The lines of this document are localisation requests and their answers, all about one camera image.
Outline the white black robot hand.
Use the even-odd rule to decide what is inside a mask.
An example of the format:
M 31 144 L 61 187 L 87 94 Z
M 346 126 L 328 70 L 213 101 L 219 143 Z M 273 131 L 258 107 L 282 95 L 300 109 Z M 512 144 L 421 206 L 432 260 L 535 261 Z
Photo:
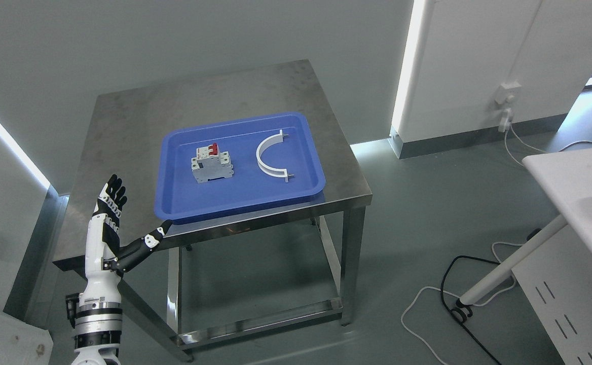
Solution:
M 173 222 L 159 227 L 125 246 L 120 246 L 120 220 L 127 202 L 121 178 L 112 175 L 99 192 L 94 211 L 88 221 L 85 249 L 87 287 L 79 296 L 79 305 L 102 302 L 120 303 L 117 286 L 126 272 L 159 249 Z

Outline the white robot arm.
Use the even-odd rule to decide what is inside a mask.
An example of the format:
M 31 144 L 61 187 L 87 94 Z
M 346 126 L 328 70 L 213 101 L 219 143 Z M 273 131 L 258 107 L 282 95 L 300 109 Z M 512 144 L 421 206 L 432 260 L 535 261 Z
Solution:
M 66 296 L 66 315 L 77 331 L 73 364 L 120 364 L 123 309 L 113 301 L 80 305 L 80 293 Z

